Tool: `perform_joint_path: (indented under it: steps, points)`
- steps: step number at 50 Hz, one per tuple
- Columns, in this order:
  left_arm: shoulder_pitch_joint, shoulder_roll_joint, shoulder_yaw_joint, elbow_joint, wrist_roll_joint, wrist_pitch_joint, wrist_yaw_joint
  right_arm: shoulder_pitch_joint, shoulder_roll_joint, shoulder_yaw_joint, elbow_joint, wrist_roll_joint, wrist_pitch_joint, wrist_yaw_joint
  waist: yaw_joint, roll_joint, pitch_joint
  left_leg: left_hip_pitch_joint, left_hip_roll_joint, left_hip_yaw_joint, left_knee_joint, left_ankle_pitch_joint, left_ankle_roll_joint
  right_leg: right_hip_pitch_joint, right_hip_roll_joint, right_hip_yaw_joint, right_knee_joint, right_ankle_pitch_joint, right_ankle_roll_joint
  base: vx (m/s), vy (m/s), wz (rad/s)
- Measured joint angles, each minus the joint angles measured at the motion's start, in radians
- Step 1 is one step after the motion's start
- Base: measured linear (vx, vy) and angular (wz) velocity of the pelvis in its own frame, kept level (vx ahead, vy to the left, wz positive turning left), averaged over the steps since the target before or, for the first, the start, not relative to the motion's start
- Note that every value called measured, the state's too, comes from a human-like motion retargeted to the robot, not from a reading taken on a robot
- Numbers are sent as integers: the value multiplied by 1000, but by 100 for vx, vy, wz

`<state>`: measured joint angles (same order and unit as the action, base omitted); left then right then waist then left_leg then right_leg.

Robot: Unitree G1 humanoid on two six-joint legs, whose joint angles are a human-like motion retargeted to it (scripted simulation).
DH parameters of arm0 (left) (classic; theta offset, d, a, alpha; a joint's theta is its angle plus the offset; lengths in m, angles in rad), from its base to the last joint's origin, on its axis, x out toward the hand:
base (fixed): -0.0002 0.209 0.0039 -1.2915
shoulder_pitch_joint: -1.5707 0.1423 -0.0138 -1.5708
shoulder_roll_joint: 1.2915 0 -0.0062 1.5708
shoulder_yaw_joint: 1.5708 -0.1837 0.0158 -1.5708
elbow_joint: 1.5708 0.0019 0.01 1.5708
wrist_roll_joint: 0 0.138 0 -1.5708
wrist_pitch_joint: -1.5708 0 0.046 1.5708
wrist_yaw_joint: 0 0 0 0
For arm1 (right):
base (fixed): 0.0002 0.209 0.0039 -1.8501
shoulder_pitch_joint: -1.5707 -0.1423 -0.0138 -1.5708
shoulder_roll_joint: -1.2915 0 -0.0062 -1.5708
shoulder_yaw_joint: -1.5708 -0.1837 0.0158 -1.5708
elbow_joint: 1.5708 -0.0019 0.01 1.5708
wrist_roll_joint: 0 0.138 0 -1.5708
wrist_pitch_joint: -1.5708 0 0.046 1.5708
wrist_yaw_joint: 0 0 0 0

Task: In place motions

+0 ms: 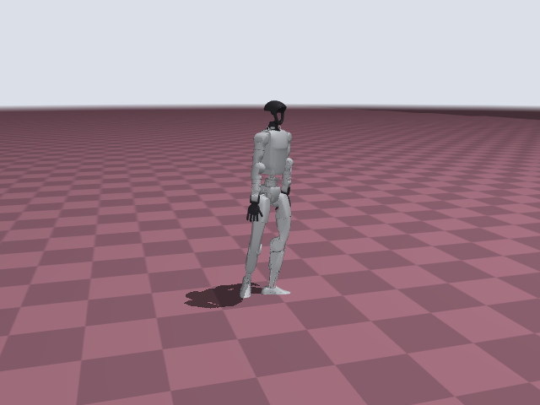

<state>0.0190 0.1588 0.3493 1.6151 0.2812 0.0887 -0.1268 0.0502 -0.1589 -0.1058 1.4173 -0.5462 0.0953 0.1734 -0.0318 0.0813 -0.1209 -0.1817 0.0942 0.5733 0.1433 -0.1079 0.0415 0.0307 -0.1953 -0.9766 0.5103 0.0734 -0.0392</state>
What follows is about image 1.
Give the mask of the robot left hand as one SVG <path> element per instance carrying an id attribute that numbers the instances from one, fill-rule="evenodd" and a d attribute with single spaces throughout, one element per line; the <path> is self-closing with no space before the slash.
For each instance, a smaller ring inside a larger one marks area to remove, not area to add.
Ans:
<path id="1" fill-rule="evenodd" d="M 281 193 L 286 194 L 287 196 L 289 195 L 289 192 L 290 192 L 290 186 L 288 187 L 287 192 L 282 192 L 282 190 L 281 190 Z M 289 199 L 289 196 L 288 196 L 288 199 Z M 290 205 L 290 207 L 291 207 L 290 200 L 289 200 L 289 205 Z M 279 207 L 275 208 L 275 210 L 277 210 L 278 208 L 279 208 Z"/>

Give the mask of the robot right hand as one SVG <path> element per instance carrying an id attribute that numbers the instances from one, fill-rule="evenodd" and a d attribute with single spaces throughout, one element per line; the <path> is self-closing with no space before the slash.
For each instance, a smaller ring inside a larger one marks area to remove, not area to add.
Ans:
<path id="1" fill-rule="evenodd" d="M 261 215 L 261 217 L 263 217 L 262 215 L 262 212 L 260 211 L 260 207 L 258 206 L 258 203 L 260 202 L 260 195 L 258 195 L 258 200 L 257 202 L 253 202 L 251 199 L 250 199 L 250 207 L 248 208 L 248 213 L 247 213 L 247 216 L 246 216 L 246 220 L 249 219 L 249 214 L 250 215 L 250 222 L 251 222 L 251 218 L 252 218 L 252 215 L 253 215 L 253 222 L 255 221 L 255 215 L 256 215 L 256 221 L 258 222 L 258 214 Z"/>

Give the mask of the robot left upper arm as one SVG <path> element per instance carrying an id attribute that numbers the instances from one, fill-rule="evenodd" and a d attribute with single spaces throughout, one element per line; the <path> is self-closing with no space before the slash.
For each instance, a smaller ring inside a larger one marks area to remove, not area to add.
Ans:
<path id="1" fill-rule="evenodd" d="M 292 140 L 292 135 L 290 132 L 286 132 L 288 134 L 288 150 L 287 150 L 287 158 L 286 158 L 286 165 L 285 165 L 285 169 L 290 169 L 292 167 L 292 165 L 294 164 L 294 161 L 289 158 L 289 154 L 290 154 L 290 143 L 291 143 L 291 140 Z"/>

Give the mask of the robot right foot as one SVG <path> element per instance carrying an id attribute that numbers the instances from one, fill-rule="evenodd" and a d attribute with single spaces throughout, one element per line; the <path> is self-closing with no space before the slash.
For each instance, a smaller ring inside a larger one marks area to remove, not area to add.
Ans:
<path id="1" fill-rule="evenodd" d="M 242 286 L 240 288 L 240 297 L 241 298 L 248 298 L 248 297 L 251 296 L 251 281 L 250 281 L 250 284 L 249 284 L 248 279 L 247 279 L 246 283 L 245 283 L 245 277 L 242 280 Z"/>

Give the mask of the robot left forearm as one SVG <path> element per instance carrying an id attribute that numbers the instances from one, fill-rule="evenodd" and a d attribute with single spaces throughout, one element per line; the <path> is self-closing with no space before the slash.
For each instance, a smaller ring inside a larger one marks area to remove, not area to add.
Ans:
<path id="1" fill-rule="evenodd" d="M 288 187 L 291 184 L 291 173 L 292 167 L 290 169 L 284 169 L 283 180 L 282 180 L 282 192 L 287 192 Z"/>

